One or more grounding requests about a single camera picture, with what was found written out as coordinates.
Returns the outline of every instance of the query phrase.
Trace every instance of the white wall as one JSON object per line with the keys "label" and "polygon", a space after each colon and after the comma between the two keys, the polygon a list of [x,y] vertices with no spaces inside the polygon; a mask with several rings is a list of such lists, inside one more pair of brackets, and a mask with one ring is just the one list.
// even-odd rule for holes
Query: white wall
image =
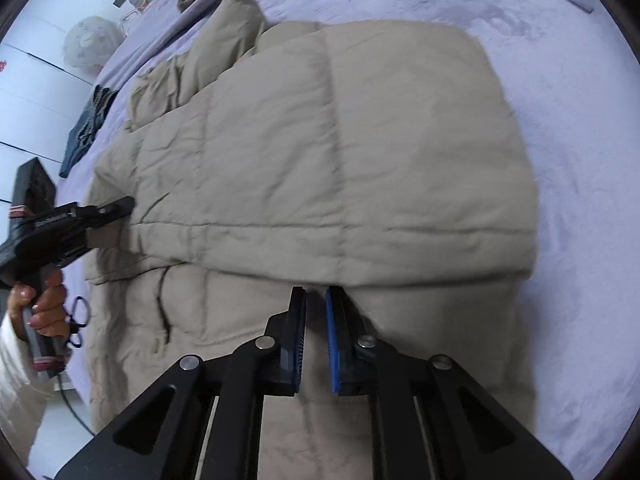
{"label": "white wall", "polygon": [[62,45],[66,33],[83,18],[101,16],[114,23],[133,6],[125,2],[121,8],[114,0],[29,0],[7,32],[4,44],[29,52],[66,72],[93,83],[99,69],[74,68],[64,63]]}
{"label": "white wall", "polygon": [[92,86],[5,44],[0,59],[0,142],[62,162]]}

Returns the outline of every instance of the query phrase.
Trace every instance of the jacket sleeve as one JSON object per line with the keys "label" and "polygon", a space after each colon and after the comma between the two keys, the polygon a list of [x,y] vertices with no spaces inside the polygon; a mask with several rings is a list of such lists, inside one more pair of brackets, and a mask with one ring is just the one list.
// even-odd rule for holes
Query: jacket sleeve
{"label": "jacket sleeve", "polygon": [[52,381],[43,383],[37,378],[27,343],[15,335],[4,316],[0,326],[0,429],[23,464],[52,394]]}

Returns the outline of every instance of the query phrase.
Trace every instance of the dark folded clothing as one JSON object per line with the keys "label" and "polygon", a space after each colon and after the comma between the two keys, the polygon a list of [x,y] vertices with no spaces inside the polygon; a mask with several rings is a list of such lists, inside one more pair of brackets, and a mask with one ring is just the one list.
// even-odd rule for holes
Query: dark folded clothing
{"label": "dark folded clothing", "polygon": [[69,132],[65,158],[59,173],[61,177],[68,177],[71,168],[89,150],[95,140],[95,134],[104,124],[109,108],[111,108],[117,94],[117,90],[96,85],[91,100],[84,107],[76,126]]}

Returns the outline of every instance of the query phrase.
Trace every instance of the bed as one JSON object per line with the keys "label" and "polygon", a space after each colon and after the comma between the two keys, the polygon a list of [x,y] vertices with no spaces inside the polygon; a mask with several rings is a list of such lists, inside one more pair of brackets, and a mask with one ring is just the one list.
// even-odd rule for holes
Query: bed
{"label": "bed", "polygon": [[[132,27],[161,36],[180,20],[177,0],[155,0]],[[577,480],[601,471],[640,406],[640,66],[599,3],[585,12],[567,0],[257,0],[272,22],[429,20],[478,38],[520,123],[540,190],[538,262],[518,316],[537,389],[536,436]],[[136,69],[190,47],[202,16]],[[127,119],[127,77],[85,157],[63,180],[58,202],[82,201],[92,168]],[[88,296],[82,262],[65,269],[69,297]],[[82,352],[69,375],[88,402]]]}

